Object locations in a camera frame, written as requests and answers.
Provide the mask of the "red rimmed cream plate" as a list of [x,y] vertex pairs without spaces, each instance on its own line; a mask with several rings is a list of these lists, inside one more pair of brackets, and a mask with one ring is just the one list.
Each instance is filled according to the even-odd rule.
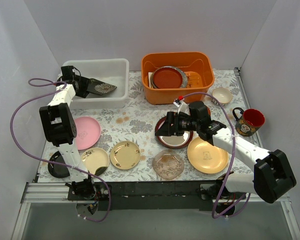
[[164,147],[177,150],[187,147],[192,141],[194,133],[192,131],[185,131],[183,136],[156,136],[156,140]]

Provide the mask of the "black square floral plate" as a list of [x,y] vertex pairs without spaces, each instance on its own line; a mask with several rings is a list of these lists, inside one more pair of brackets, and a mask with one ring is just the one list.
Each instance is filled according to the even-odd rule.
[[117,89],[117,86],[102,82],[95,78],[90,78],[87,91],[91,94],[96,94],[99,96],[109,94]]

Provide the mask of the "large yellow bear plate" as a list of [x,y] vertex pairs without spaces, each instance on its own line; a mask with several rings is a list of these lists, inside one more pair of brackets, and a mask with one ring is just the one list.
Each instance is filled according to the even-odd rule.
[[194,138],[187,146],[187,158],[190,164],[204,174],[216,174],[228,164],[228,153],[211,145],[200,137]]

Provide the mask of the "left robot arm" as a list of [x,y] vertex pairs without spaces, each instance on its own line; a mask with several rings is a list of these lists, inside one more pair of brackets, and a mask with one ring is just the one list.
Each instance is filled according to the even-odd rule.
[[56,93],[47,106],[39,109],[39,115],[46,140],[58,149],[49,159],[48,172],[57,179],[70,177],[71,183],[66,184],[70,191],[85,200],[91,200],[97,191],[81,160],[75,140],[77,127],[70,111],[74,96],[88,96],[89,79],[76,75],[77,70],[73,65],[61,67],[56,89],[63,88],[61,81],[66,82],[66,87]]

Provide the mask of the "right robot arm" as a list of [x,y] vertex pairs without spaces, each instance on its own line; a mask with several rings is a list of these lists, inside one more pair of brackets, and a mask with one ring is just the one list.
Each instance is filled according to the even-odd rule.
[[270,151],[235,136],[225,124],[212,120],[210,116],[199,119],[183,112],[169,111],[163,124],[155,130],[155,135],[181,136],[185,131],[196,132],[202,140],[225,150],[252,171],[251,174],[231,173],[219,177],[216,192],[222,199],[229,198],[233,193],[248,193],[272,204],[297,184],[283,151]]

